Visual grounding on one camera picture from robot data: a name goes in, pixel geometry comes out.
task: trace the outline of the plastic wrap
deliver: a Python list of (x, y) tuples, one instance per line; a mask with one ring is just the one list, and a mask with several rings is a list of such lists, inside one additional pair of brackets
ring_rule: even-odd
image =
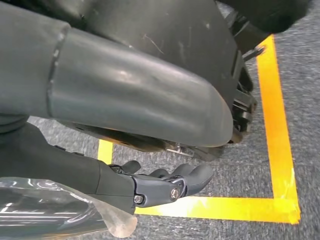
[(63, 184), (0, 178), (0, 239), (65, 239), (109, 231), (130, 236), (137, 218)]

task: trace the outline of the yellow tape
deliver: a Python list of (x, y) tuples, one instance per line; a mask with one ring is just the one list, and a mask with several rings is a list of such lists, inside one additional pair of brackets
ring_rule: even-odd
[(257, 58), (260, 88), (274, 198), (291, 199), (298, 205), (294, 163), (287, 127), (273, 38), (261, 45), (267, 49)]
[(298, 223), (291, 200), (189, 196), (174, 203), (137, 208), (136, 214), (240, 221)]
[[(136, 214), (290, 224), (299, 222), (300, 210), (274, 40), (271, 36), (261, 45), (266, 46), (266, 50), (257, 58), (258, 74), (274, 198), (190, 196), (171, 204), (137, 208)], [(112, 145), (100, 141), (100, 160), (111, 163), (112, 151)]]
[(111, 164), (112, 162), (112, 142), (99, 140), (99, 148), (97, 149), (97, 159), (104, 162), (105, 164)]

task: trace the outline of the gray carpet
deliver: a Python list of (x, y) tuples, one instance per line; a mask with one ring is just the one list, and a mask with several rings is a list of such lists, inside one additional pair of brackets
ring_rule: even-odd
[[(138, 216), (132, 240), (302, 240), (319, 239), (320, 229), (320, 2), (293, 28), (275, 36), (295, 176), (301, 210), (299, 225)], [(261, 102), (254, 61), (248, 63), (254, 79), (254, 96)], [(51, 144), (72, 152), (97, 157), (97, 139), (63, 127), (57, 122), (32, 118)], [(115, 146), (113, 160), (137, 160), (143, 171), (173, 170), (182, 163), (200, 161), (170, 152), (141, 153)], [(242, 143), (226, 147), (221, 158), (208, 163), (214, 178), (200, 196), (272, 197), (270, 170), (261, 104), (254, 116), (251, 134)], [(92, 239), (113, 239), (97, 234)]]

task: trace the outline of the metal bolt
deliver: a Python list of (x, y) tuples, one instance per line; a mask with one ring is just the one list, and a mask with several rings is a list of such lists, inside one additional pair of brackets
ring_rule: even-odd
[(171, 191), (171, 198), (171, 199), (177, 199), (179, 197), (179, 190), (177, 190), (177, 188), (174, 188), (172, 189), (172, 191)]
[(143, 202), (143, 197), (139, 196), (139, 195), (135, 195), (134, 198), (133, 199), (133, 201), (135, 204), (142, 204)]

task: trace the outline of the curved gray pipe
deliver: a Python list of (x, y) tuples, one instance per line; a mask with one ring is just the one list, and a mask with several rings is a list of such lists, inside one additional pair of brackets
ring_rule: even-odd
[(232, 137), (230, 110), (198, 75), (5, 3), (0, 30), (0, 113), (198, 147)]

